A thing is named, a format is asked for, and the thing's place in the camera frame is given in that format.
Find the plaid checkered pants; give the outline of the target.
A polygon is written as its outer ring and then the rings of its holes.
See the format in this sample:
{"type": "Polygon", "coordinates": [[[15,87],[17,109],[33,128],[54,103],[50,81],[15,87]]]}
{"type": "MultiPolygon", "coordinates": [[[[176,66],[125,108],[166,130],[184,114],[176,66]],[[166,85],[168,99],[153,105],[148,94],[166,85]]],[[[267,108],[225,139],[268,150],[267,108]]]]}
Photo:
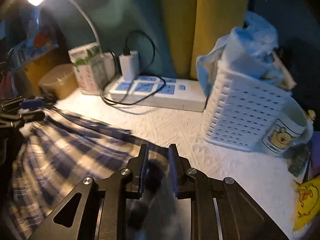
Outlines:
{"type": "Polygon", "coordinates": [[[80,181],[110,177],[137,157],[143,144],[149,149],[144,191],[126,202],[126,239],[167,239],[168,150],[75,113],[43,112],[42,121],[1,128],[1,239],[30,239],[80,181]]]}

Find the tablet with red screen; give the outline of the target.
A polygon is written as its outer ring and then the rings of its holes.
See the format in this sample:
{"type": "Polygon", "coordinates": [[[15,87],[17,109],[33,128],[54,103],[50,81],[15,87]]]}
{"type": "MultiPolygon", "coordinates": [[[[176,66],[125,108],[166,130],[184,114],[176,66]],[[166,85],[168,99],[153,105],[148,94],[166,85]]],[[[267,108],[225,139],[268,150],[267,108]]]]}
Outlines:
{"type": "Polygon", "coordinates": [[[12,88],[12,74],[11,71],[1,73],[1,83],[0,83],[0,98],[7,99],[14,97],[14,91],[12,88]]]}

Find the cardboard box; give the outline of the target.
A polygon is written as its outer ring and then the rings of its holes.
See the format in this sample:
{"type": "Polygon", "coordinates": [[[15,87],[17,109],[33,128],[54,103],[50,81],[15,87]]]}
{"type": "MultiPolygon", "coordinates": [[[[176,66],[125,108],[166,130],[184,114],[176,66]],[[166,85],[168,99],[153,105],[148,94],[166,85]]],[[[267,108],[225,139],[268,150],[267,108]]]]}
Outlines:
{"type": "Polygon", "coordinates": [[[65,63],[70,63],[68,52],[57,48],[26,64],[22,69],[24,80],[21,94],[25,97],[40,96],[41,77],[57,65],[65,63]]]}

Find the brown lidded box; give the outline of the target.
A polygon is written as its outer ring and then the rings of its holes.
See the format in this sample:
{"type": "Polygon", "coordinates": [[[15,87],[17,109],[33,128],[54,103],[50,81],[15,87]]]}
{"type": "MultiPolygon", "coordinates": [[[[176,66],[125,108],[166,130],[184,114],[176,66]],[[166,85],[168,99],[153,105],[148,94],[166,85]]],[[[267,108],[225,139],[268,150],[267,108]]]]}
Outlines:
{"type": "Polygon", "coordinates": [[[73,65],[57,65],[41,77],[38,85],[41,92],[53,92],[57,99],[65,99],[78,88],[73,65]]]}

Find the white textured tablecloth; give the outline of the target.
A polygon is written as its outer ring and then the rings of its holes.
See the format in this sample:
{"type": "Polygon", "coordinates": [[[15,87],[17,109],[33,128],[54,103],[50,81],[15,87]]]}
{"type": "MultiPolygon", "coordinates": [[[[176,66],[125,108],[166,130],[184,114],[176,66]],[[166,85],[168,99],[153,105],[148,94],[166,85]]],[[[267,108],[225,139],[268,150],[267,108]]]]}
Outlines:
{"type": "MultiPolygon", "coordinates": [[[[201,113],[144,106],[115,108],[106,105],[98,96],[85,95],[80,90],[58,101],[54,109],[128,130],[133,136],[166,149],[175,144],[179,155],[207,176],[234,178],[280,227],[287,239],[293,239],[293,213],[298,195],[286,161],[258,150],[235,151],[206,142],[202,136],[201,113]]],[[[190,201],[175,198],[170,175],[169,168],[165,187],[172,195],[172,213],[166,227],[167,239],[189,239],[190,201]]]]}

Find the snack bag with pumpkin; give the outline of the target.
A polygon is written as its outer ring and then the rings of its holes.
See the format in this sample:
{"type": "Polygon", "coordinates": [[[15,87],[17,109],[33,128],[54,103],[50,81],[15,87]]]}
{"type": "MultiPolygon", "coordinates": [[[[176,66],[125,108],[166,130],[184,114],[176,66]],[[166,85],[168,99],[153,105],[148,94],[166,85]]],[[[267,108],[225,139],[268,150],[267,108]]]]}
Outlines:
{"type": "Polygon", "coordinates": [[[21,68],[58,47],[53,20],[41,8],[35,8],[28,21],[27,39],[14,48],[13,61],[21,68]]]}

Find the green white carton box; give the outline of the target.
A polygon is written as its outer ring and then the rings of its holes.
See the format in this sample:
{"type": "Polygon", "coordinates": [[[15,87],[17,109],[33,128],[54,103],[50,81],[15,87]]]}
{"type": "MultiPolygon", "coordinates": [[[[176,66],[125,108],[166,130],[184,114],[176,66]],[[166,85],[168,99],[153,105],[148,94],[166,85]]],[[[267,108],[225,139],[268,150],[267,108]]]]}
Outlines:
{"type": "Polygon", "coordinates": [[[68,51],[82,94],[99,96],[107,83],[99,43],[89,43],[68,51]]]}

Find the yellow duck plastic bag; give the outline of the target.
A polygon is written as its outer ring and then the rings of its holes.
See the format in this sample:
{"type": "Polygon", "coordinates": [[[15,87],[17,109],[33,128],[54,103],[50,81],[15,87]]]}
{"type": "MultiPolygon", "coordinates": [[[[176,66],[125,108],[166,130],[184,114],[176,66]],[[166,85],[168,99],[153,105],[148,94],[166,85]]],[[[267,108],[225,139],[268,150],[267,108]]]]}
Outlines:
{"type": "Polygon", "coordinates": [[[319,176],[297,187],[299,201],[293,229],[299,230],[311,222],[319,212],[319,176]]]}

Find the purple case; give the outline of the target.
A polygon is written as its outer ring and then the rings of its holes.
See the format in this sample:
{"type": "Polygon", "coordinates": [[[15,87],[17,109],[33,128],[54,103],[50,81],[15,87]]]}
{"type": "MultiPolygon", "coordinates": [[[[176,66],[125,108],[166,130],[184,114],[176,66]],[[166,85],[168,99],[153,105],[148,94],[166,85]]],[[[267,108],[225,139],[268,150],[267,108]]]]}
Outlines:
{"type": "Polygon", "coordinates": [[[309,177],[314,178],[319,175],[320,170],[320,131],[315,131],[310,140],[310,167],[309,177]]]}

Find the white perforated plastic basket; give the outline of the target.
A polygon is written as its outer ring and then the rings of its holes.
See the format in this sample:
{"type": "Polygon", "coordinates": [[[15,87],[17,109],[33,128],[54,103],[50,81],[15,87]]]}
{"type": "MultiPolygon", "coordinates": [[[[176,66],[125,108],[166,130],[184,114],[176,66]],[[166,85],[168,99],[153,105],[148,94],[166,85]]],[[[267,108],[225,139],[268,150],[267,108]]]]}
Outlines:
{"type": "Polygon", "coordinates": [[[203,113],[207,142],[252,151],[291,96],[291,93],[217,62],[217,74],[203,113]]]}

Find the white bear mug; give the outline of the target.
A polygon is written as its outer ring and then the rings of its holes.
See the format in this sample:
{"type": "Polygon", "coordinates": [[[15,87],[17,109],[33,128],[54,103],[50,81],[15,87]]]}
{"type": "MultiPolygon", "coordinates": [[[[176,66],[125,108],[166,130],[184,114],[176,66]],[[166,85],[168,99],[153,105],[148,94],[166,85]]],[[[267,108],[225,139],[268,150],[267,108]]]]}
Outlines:
{"type": "Polygon", "coordinates": [[[280,157],[293,146],[306,144],[313,135],[313,123],[307,111],[289,98],[267,133],[259,141],[263,153],[280,157]]]}

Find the white power strip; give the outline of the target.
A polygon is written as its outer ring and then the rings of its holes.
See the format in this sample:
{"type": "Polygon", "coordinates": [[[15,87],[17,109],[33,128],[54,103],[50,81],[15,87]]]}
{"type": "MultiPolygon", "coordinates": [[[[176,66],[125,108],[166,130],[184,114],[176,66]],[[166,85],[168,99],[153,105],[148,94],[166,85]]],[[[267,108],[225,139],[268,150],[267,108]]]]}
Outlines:
{"type": "Polygon", "coordinates": [[[126,81],[122,76],[104,90],[107,102],[117,106],[143,105],[202,112],[207,98],[197,81],[139,76],[126,81]]]}

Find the small figurine behind mug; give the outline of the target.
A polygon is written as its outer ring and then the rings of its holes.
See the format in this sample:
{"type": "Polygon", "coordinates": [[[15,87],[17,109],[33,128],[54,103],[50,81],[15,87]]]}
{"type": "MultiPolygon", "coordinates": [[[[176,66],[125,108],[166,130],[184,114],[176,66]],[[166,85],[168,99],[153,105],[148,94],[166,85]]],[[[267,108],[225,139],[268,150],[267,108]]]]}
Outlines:
{"type": "Polygon", "coordinates": [[[316,113],[313,110],[308,110],[307,111],[307,118],[313,123],[315,118],[316,118],[316,113]]]}

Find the grey blue curtain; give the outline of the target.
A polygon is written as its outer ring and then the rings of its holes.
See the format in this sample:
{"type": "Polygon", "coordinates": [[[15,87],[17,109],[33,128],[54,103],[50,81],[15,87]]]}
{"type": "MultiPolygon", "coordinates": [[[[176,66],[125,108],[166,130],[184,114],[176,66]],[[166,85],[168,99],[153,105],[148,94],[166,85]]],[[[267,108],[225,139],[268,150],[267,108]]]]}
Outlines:
{"type": "MultiPolygon", "coordinates": [[[[159,9],[154,0],[95,0],[96,6],[89,4],[89,16],[97,23],[102,36],[102,46],[120,55],[123,52],[127,35],[134,30],[148,34],[156,45],[155,60],[145,69],[150,74],[163,77],[175,77],[169,46],[164,32],[159,9]]],[[[44,6],[39,6],[58,26],[57,20],[44,6]]],[[[30,15],[35,7],[28,0],[1,0],[1,42],[8,50],[27,37],[30,15]]],[[[63,35],[61,44],[67,47],[63,35]]],[[[140,66],[144,69],[152,58],[152,46],[149,40],[140,34],[129,38],[128,46],[139,52],[140,66]]]]}

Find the yellow curtain left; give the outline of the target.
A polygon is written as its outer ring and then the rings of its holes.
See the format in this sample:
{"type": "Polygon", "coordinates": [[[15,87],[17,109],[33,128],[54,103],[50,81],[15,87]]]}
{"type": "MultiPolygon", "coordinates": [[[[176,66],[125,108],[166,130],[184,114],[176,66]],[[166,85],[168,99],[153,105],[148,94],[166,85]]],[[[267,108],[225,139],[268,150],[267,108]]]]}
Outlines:
{"type": "Polygon", "coordinates": [[[155,0],[175,74],[196,79],[196,58],[244,22],[248,0],[155,0]]]}

